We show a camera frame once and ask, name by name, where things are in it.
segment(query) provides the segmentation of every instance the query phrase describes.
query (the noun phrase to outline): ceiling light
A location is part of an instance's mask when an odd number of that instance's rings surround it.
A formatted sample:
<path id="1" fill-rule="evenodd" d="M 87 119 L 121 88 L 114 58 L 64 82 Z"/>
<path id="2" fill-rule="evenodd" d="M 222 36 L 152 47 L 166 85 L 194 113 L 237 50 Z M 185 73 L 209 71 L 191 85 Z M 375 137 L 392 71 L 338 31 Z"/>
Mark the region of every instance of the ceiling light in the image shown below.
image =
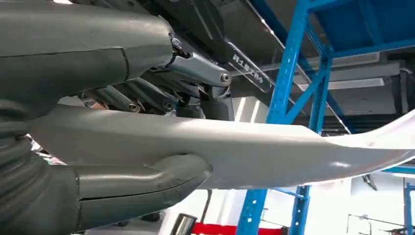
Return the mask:
<path id="1" fill-rule="evenodd" d="M 344 168 L 348 168 L 348 167 L 351 166 L 348 163 L 341 163 L 341 162 L 332 162 L 332 163 L 330 163 L 330 165 L 332 165 L 332 166 L 338 166 L 338 167 L 344 167 Z"/>
<path id="2" fill-rule="evenodd" d="M 53 0 L 55 3 L 72 4 L 69 0 Z"/>
<path id="3" fill-rule="evenodd" d="M 256 114 L 258 113 L 258 108 L 259 108 L 259 100 L 255 102 L 254 110 L 252 111 L 252 115 L 251 115 L 251 123 L 255 123 Z"/>
<path id="4" fill-rule="evenodd" d="M 235 121 L 239 121 L 241 119 L 242 111 L 244 110 L 245 106 L 245 97 L 242 97 L 239 101 L 238 109 L 236 110 Z"/>
<path id="5" fill-rule="evenodd" d="M 384 86 L 385 81 L 383 78 L 367 78 L 367 79 L 356 79 L 356 80 L 344 80 L 344 81 L 333 81 L 328 83 L 329 90 L 340 90 L 350 88 L 363 88 L 363 87 L 380 87 Z M 308 88 L 309 84 L 299 84 L 302 91 Z"/>

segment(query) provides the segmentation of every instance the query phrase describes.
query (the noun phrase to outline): pivot bolt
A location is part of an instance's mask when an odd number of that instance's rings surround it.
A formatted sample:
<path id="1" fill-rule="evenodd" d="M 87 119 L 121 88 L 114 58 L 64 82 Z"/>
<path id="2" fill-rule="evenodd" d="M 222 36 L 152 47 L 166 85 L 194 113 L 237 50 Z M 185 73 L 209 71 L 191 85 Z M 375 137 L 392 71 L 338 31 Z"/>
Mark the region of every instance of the pivot bolt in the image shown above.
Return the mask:
<path id="1" fill-rule="evenodd" d="M 229 83 L 231 83 L 231 76 L 230 76 L 229 74 L 227 74 L 227 73 L 223 73 L 223 74 L 221 75 L 221 81 L 222 81 L 224 84 L 229 84 Z"/>
<path id="2" fill-rule="evenodd" d="M 178 48 L 181 48 L 181 47 L 182 47 L 182 42 L 180 42 L 180 40 L 179 40 L 179 39 L 177 39 L 177 38 L 173 38 L 173 39 L 171 40 L 171 43 L 172 43 L 173 45 L 175 45 L 176 47 L 178 47 Z"/>
<path id="3" fill-rule="evenodd" d="M 163 103 L 163 108 L 164 108 L 164 110 L 165 111 L 167 111 L 167 112 L 171 112 L 171 111 L 173 111 L 173 109 L 174 109 L 174 105 L 173 105 L 173 103 L 172 102 L 164 102 Z"/>
<path id="4" fill-rule="evenodd" d="M 138 106 L 134 103 L 131 103 L 128 105 L 128 110 L 130 110 L 130 112 L 136 113 L 138 112 Z"/>

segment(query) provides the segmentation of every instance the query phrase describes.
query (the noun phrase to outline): metal rod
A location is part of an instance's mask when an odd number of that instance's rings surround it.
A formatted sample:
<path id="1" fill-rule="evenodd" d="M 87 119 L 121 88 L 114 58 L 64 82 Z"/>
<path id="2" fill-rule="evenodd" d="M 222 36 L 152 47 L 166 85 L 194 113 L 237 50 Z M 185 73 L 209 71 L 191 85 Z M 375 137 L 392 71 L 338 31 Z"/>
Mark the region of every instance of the metal rod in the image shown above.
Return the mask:
<path id="1" fill-rule="evenodd" d="M 403 188 L 403 197 L 404 197 L 404 212 L 405 212 L 405 228 L 407 233 L 406 234 L 413 234 L 413 226 L 412 226 L 412 212 L 411 212 L 411 184 L 406 183 L 405 187 Z"/>
<path id="2" fill-rule="evenodd" d="M 288 195 L 294 196 L 294 197 L 296 197 L 296 198 L 301 198 L 301 199 L 302 199 L 302 198 L 304 198 L 304 196 L 303 196 L 303 195 L 296 194 L 295 192 L 291 192 L 291 191 L 288 191 L 288 190 L 283 189 L 283 188 L 273 188 L 273 190 L 278 191 L 278 192 L 283 192 L 283 193 L 285 193 L 285 194 L 288 194 Z"/>
<path id="3" fill-rule="evenodd" d="M 353 216 L 353 217 L 357 217 L 357 218 L 362 218 L 361 216 L 353 215 L 353 214 L 349 214 L 349 216 Z M 384 220 L 379 220 L 379 219 L 372 219 L 372 218 L 368 218 L 368 217 L 365 217 L 365 219 L 366 220 L 373 220 L 373 221 L 376 221 L 376 222 L 382 222 L 382 223 L 386 223 L 386 224 L 392 224 L 392 225 L 396 225 L 396 226 L 402 226 L 402 227 L 405 226 L 403 224 L 396 224 L 396 223 L 392 223 L 392 222 L 388 222 L 388 221 L 384 221 Z"/>
<path id="4" fill-rule="evenodd" d="M 286 122 L 291 123 L 297 117 L 299 109 L 302 109 L 310 97 L 315 93 L 324 76 L 319 75 L 318 79 L 313 81 L 310 86 L 297 99 L 296 104 L 287 113 Z"/>
<path id="5" fill-rule="evenodd" d="M 180 213 L 177 216 L 170 235 L 191 235 L 196 221 L 196 217 Z"/>
<path id="6" fill-rule="evenodd" d="M 319 56 L 323 56 L 324 55 L 324 45 L 323 43 L 320 42 L 320 38 L 317 35 L 317 33 L 315 32 L 313 26 L 310 24 L 310 22 L 307 23 L 307 27 L 305 28 L 305 31 L 307 32 L 308 37 L 310 38 L 310 40 L 312 42 L 318 42 L 314 45 L 314 47 L 316 48 L 317 53 L 319 54 Z"/>
<path id="7" fill-rule="evenodd" d="M 261 219 L 261 221 L 264 221 L 264 222 L 267 222 L 267 223 L 270 223 L 270 224 L 279 225 L 279 226 L 281 226 L 281 227 L 287 227 L 287 226 L 285 226 L 285 225 L 283 225 L 283 224 L 278 224 L 278 223 L 271 222 L 271 221 L 268 221 L 268 220 L 265 220 L 265 219 Z"/>

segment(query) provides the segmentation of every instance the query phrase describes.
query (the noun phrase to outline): blue metal rack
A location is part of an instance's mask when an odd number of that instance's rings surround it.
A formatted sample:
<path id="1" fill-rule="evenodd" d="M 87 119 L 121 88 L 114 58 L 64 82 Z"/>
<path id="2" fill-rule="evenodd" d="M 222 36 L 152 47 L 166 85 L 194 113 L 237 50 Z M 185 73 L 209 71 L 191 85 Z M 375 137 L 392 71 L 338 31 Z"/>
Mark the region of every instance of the blue metal rack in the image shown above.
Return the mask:
<path id="1" fill-rule="evenodd" d="M 404 217 L 406 234 L 414 234 L 414 228 L 412 226 L 412 212 L 411 212 L 411 191 L 415 191 L 415 186 L 410 183 L 406 183 L 403 188 L 403 200 L 404 200 Z"/>
<path id="2" fill-rule="evenodd" d="M 332 59 L 415 45 L 415 31 L 412 30 L 415 28 L 415 21 L 412 20 L 412 9 L 415 8 L 413 0 L 297 0 L 289 33 L 278 21 L 266 0 L 247 0 L 247 3 L 285 47 L 267 123 L 291 124 L 307 100 L 314 96 L 310 129 L 321 132 L 327 102 L 346 130 L 353 133 L 348 128 L 340 107 L 327 92 Z M 321 43 L 309 24 L 310 14 L 315 14 L 319 20 L 330 45 Z M 321 58 L 317 73 L 300 53 L 305 33 Z M 297 66 L 311 84 L 287 112 Z M 295 198 L 290 235 L 304 233 L 309 191 L 309 186 L 297 187 L 295 195 L 298 196 Z M 257 234 L 266 195 L 267 189 L 247 191 L 238 223 L 238 235 Z"/>
<path id="3" fill-rule="evenodd" d="M 400 173 L 400 174 L 415 174 L 415 168 L 411 166 L 395 166 L 386 170 L 383 170 L 383 172 L 390 172 L 390 173 Z"/>

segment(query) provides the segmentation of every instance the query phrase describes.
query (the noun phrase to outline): gray robot arm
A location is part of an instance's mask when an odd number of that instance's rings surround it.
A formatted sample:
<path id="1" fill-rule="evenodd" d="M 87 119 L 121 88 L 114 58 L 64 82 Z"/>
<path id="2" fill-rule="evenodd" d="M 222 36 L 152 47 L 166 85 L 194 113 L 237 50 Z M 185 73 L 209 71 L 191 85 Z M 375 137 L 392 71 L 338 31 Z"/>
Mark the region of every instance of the gray robot arm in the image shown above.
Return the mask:
<path id="1" fill-rule="evenodd" d="M 60 98 L 168 63 L 164 21 L 26 0 L 0 1 L 0 13 L 0 234 L 67 235 L 123 221 L 174 205 L 209 176 L 211 166 L 190 154 L 124 167 L 48 165 L 25 137 L 28 121 Z"/>
<path id="2" fill-rule="evenodd" d="M 173 48 L 176 53 L 162 71 L 177 71 L 184 75 L 183 80 L 187 79 L 186 82 L 200 85 L 200 90 L 193 86 L 196 92 L 184 92 L 183 96 L 178 99 L 138 77 L 114 85 L 116 89 L 108 86 L 90 90 L 87 94 L 95 100 L 121 111 L 139 111 L 141 104 L 137 102 L 138 100 L 150 104 L 151 108 L 157 110 L 156 113 L 165 114 L 173 111 L 176 107 L 176 115 L 180 117 L 203 118 L 201 110 L 200 112 L 197 110 L 199 105 L 193 105 L 187 101 L 190 97 L 196 97 L 199 99 L 198 103 L 200 103 L 206 118 L 233 121 L 233 106 L 229 87 L 231 76 L 228 71 L 196 53 L 184 53 L 181 48 L 174 45 Z M 170 83 L 180 88 L 185 88 L 187 85 L 182 81 L 174 80 Z"/>

